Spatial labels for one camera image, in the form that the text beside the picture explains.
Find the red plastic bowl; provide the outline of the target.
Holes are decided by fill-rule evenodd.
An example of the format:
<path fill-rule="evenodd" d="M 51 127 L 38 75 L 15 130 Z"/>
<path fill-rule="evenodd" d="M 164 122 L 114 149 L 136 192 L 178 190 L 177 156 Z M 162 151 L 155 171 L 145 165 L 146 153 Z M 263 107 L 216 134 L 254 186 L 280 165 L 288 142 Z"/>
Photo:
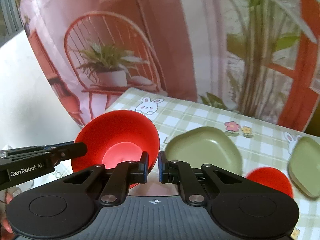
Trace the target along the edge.
<path fill-rule="evenodd" d="M 278 190 L 293 198 L 293 189 L 287 176 L 273 167 L 259 167 L 251 171 L 247 179 Z"/>
<path fill-rule="evenodd" d="M 75 143 L 83 142 L 87 153 L 71 160 L 73 172 L 95 164 L 106 169 L 124 161 L 139 161 L 148 153 L 148 171 L 153 169 L 160 149 L 158 131 L 143 114 L 131 110 L 116 110 L 90 121 L 78 134 Z"/>

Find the green square plate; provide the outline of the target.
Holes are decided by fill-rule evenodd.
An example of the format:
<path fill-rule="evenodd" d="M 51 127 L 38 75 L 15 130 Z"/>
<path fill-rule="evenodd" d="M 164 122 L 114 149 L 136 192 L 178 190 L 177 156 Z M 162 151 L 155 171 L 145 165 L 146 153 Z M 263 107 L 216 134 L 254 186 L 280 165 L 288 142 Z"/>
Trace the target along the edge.
<path fill-rule="evenodd" d="M 305 195 L 319 198 L 319 143 L 310 137 L 301 137 L 293 148 L 288 172 Z"/>
<path fill-rule="evenodd" d="M 217 128 L 205 126 L 182 133 L 168 142 L 164 152 L 168 160 L 184 161 L 193 168 L 212 164 L 234 174 L 242 174 L 240 151 Z"/>

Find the white marble board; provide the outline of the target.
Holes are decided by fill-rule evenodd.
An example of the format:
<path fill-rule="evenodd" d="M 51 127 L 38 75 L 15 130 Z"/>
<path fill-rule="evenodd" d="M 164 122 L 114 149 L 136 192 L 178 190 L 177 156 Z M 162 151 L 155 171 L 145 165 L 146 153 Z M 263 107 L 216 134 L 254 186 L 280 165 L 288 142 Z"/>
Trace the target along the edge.
<path fill-rule="evenodd" d="M 79 132 L 20 31 L 1 46 L 1 147 L 58 144 Z"/>

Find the checkered green tablecloth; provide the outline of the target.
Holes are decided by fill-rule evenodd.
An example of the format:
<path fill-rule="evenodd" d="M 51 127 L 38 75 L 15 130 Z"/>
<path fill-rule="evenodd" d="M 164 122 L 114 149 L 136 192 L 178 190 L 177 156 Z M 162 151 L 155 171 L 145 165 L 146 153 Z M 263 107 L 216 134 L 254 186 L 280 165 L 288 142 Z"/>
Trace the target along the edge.
<path fill-rule="evenodd" d="M 288 128 L 200 103 L 128 89 L 106 113 L 131 110 L 156 126 L 160 151 L 199 127 L 225 133 L 241 153 L 242 174 L 203 164 L 205 206 L 191 206 L 177 185 L 159 181 L 158 158 L 145 184 L 133 184 L 117 206 L 99 202 L 107 178 L 95 164 L 14 196 L 7 208 L 13 239 L 319 239 L 319 198 L 291 180 L 288 163 L 301 137 Z M 289 179 L 293 198 L 246 178 L 273 167 Z"/>

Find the printed room scene backdrop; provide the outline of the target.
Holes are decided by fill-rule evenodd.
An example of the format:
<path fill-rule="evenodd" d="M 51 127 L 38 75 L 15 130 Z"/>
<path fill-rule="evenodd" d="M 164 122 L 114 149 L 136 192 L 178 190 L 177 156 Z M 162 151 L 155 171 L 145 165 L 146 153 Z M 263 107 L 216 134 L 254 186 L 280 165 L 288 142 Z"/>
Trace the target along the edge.
<path fill-rule="evenodd" d="M 79 125 L 130 88 L 298 131 L 319 124 L 319 0 L 14 1 Z"/>

